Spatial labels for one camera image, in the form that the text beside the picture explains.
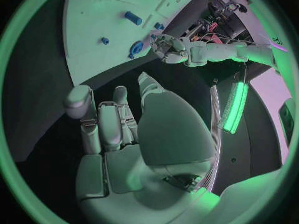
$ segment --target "robotic hand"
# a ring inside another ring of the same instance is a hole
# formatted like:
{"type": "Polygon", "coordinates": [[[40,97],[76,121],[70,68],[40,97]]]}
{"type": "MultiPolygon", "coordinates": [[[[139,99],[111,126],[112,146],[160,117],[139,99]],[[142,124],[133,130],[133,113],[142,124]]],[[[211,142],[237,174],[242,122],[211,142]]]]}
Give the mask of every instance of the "robotic hand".
{"type": "Polygon", "coordinates": [[[150,45],[154,53],[165,63],[184,62],[188,67],[204,66],[207,61],[232,59],[248,60],[276,67],[271,48],[265,45],[247,45],[245,42],[232,44],[190,42],[189,37],[175,38],[170,35],[151,35],[150,45]]]}

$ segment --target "humanoid robot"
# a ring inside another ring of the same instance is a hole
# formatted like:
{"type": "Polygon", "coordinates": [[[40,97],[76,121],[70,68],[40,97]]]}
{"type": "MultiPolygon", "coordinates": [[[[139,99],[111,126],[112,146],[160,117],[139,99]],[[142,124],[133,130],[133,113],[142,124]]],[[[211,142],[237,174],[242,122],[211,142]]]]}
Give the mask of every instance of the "humanoid robot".
{"type": "MultiPolygon", "coordinates": [[[[275,67],[269,47],[244,42],[210,44],[163,34],[152,35],[151,46],[170,64],[196,67],[233,59],[275,67]]],[[[98,109],[88,86],[74,87],[64,102],[66,113],[81,122],[86,155],[76,195],[92,223],[169,223],[194,202],[215,162],[215,142],[196,110],[145,72],[138,84],[143,111],[138,124],[124,86],[98,109]]]]}

